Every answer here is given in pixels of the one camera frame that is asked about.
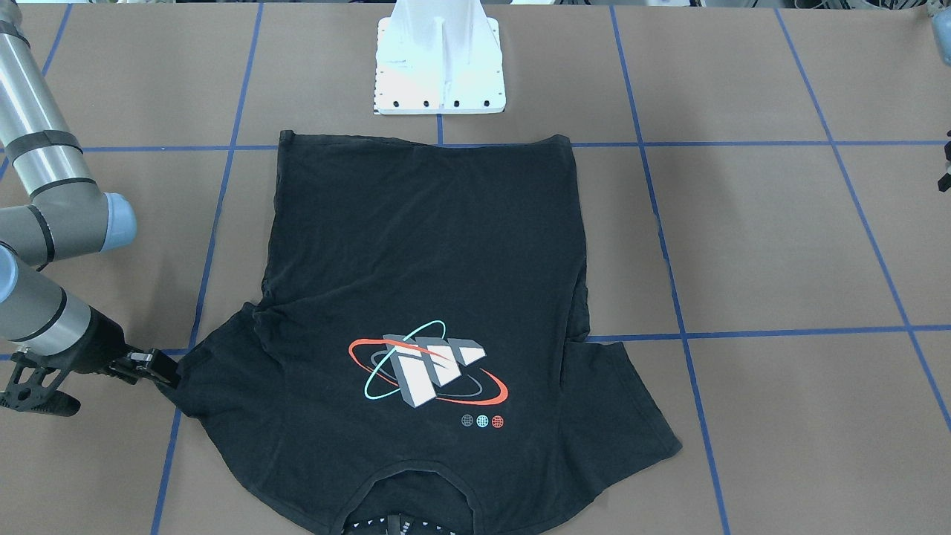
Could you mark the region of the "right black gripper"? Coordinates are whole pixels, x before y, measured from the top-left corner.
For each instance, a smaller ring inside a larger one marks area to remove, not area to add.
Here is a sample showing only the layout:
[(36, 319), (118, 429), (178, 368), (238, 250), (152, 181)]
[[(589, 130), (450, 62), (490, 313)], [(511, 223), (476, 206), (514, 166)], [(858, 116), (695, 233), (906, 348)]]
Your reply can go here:
[(130, 346), (121, 326), (95, 308), (91, 308), (88, 328), (68, 353), (69, 370), (78, 374), (147, 379), (170, 389), (177, 389), (181, 380), (177, 361), (159, 349), (138, 351)]

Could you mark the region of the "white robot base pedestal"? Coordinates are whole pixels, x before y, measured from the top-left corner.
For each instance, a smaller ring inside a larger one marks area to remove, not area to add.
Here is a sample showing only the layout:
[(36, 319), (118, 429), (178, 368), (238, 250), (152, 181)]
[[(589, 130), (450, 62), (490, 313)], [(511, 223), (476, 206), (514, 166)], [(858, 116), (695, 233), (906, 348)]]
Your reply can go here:
[(507, 105), (499, 22), (479, 1), (397, 1), (377, 24), (373, 112), (492, 114)]

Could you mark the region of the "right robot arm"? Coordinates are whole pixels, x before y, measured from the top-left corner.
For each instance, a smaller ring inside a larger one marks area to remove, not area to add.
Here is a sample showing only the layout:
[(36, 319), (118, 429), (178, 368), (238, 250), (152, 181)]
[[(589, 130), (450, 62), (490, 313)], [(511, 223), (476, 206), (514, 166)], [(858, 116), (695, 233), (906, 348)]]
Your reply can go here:
[(2, 339), (44, 368), (174, 387), (176, 362), (130, 346), (102, 312), (43, 274), (54, 262), (129, 246), (132, 204), (102, 192), (38, 67), (21, 16), (2, 5), (2, 148), (28, 203), (2, 210)]

